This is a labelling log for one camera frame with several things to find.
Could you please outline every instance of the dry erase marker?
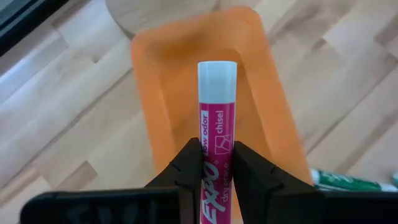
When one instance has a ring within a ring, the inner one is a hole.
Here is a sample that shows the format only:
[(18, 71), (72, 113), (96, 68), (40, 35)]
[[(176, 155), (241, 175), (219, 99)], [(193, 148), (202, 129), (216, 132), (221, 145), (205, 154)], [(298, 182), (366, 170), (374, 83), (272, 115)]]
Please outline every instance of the dry erase marker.
[(203, 149), (201, 223), (231, 223), (236, 62), (198, 64), (200, 139)]
[(398, 189), (391, 184), (377, 183), (347, 175), (311, 169), (312, 179), (316, 186), (329, 190), (350, 191), (385, 191), (396, 192)]

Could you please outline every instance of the orange plastic container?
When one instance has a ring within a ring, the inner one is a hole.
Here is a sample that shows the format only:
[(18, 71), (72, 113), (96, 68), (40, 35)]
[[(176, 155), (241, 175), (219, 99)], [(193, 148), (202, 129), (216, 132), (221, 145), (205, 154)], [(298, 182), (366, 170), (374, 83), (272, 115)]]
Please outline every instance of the orange plastic container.
[[(136, 35), (132, 62), (154, 163), (162, 171), (199, 137), (197, 63), (238, 62), (236, 140), (311, 184), (305, 154), (260, 17), (246, 7), (166, 24)], [(234, 217), (239, 214), (234, 202)]]

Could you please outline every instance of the hardwood floor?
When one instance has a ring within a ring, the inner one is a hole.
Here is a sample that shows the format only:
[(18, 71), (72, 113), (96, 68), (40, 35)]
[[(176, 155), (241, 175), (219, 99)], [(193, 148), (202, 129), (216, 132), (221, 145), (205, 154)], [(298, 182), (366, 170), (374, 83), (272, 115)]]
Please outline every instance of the hardwood floor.
[[(398, 1), (250, 6), (310, 166), (390, 182)], [(129, 40), (104, 0), (67, 4), (0, 58), (0, 72), (1, 223), (17, 223), (22, 205), (46, 190), (141, 187), (155, 176)]]

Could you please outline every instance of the black object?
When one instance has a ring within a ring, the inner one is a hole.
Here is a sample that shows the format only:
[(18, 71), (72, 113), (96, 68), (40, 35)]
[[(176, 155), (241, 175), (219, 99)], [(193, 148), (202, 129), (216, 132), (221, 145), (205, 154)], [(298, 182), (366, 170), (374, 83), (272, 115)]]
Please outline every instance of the black object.
[[(201, 157), (195, 138), (142, 189), (36, 196), (22, 209), (21, 224), (199, 224)], [(245, 223), (395, 222), (395, 192), (321, 192), (241, 142), (234, 144), (233, 167)]]
[(13, 0), (8, 4), (0, 11), (0, 56), (68, 1)]

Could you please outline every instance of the white marker cap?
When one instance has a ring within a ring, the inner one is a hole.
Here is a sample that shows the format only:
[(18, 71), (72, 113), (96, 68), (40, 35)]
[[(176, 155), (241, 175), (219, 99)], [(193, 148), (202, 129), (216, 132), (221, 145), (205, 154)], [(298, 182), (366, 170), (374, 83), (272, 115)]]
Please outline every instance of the white marker cap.
[(385, 192), (396, 192), (398, 189), (391, 184), (380, 184), (381, 190)]
[(320, 175), (319, 175), (319, 171), (315, 170), (315, 169), (310, 169), (311, 171), (311, 176), (312, 176), (312, 181), (314, 184), (319, 184), (319, 179), (320, 179)]
[(199, 103), (234, 103), (237, 67), (229, 61), (199, 62)]

